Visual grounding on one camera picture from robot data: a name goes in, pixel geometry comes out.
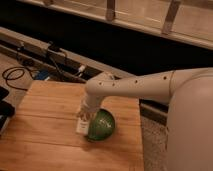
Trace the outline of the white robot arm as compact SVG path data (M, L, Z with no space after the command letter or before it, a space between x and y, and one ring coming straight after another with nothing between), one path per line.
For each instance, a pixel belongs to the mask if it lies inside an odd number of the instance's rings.
M168 105L166 171L213 171L213 67L115 79L101 73L85 84L78 110L90 121L108 96Z

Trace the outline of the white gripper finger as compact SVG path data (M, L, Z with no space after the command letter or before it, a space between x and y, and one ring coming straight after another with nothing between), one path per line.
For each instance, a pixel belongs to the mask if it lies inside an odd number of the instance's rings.
M77 117L80 117L83 120L86 120L86 112L84 110L79 109L77 111Z
M93 113L89 113L88 114L88 120L93 120L97 115L97 111L96 112L93 112Z

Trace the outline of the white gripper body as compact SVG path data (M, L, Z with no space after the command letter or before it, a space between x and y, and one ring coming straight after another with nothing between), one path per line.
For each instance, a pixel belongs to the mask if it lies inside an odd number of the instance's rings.
M81 102L81 111L94 114L101 106L102 98L86 94Z

